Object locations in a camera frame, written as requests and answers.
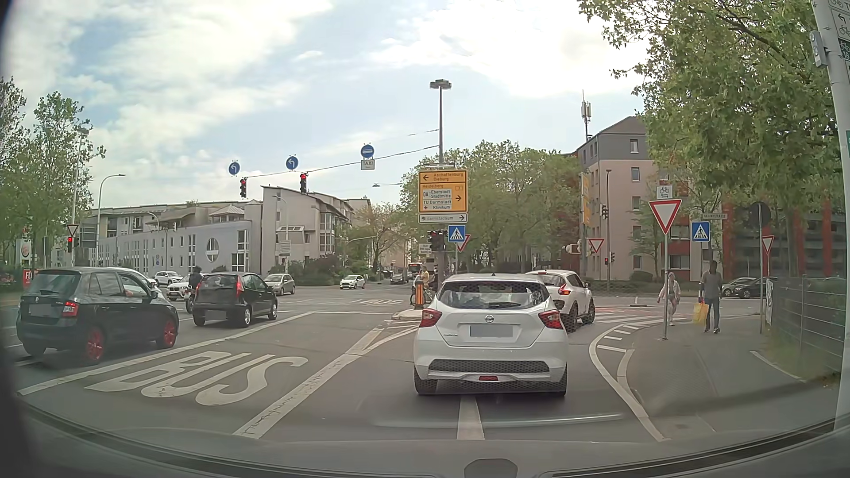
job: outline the asphalt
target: asphalt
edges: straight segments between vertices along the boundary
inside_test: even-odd
[[[23,400],[102,430],[161,427],[292,442],[465,440],[474,434],[459,430],[478,428],[486,440],[656,441],[588,352],[612,327],[657,321],[657,304],[634,308],[627,300],[598,298],[596,322],[569,336],[565,398],[420,397],[411,377],[419,312],[400,314],[410,309],[409,297],[409,287],[387,284],[356,291],[300,287],[280,297],[277,321],[257,320],[245,329],[196,327],[183,312],[174,349],[114,350],[87,368],[73,367],[64,353],[27,356],[9,328],[14,307],[2,310],[3,339]],[[725,299],[722,310],[744,317],[753,305],[757,311],[757,300]],[[677,319],[687,326],[688,303]],[[655,333],[651,324],[635,330]],[[622,355],[601,349],[598,358],[616,377]],[[635,352],[631,367],[638,357]]]

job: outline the white suv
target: white suv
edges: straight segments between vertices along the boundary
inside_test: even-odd
[[[567,333],[575,332],[581,323],[587,325],[596,319],[596,305],[593,293],[578,274],[572,270],[533,270],[526,275],[536,276],[546,284],[555,305],[561,311],[561,320]]]
[[[422,311],[413,341],[419,395],[440,380],[481,391],[567,391],[569,340],[546,287],[525,274],[457,274]]]

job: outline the round window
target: round window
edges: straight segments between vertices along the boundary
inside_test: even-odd
[[[207,241],[207,260],[215,262],[215,259],[218,259],[218,241],[214,237],[210,237],[210,240]]]

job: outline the yield sign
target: yield sign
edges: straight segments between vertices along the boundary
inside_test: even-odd
[[[682,206],[681,199],[660,199],[659,201],[650,201],[649,206],[652,208],[652,214],[661,226],[661,230],[666,236],[670,232],[670,226],[673,225],[673,220],[676,218],[676,213],[679,212],[679,207]]]
[[[469,235],[469,234],[466,234],[463,237],[463,242],[455,242],[455,245],[457,246],[457,252],[462,253],[463,249],[467,248],[467,244],[469,244],[469,238],[470,237],[472,237],[472,236]]]
[[[774,236],[762,236],[762,247],[764,253],[770,257],[770,248],[774,246]]]
[[[587,243],[590,244],[590,253],[595,254],[595,253],[599,252],[599,248],[602,247],[603,242],[605,242],[605,240],[602,239],[602,238],[595,238],[595,239],[588,238]]]

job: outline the black hatchback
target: black hatchback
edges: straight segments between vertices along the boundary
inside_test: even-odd
[[[266,316],[270,321],[277,318],[277,296],[257,274],[213,272],[198,284],[192,304],[195,325],[227,320],[239,327],[248,327],[251,319],[259,316]]]
[[[174,347],[177,310],[138,274],[105,267],[40,270],[20,296],[18,340],[31,356],[74,350],[87,364],[114,344]]]

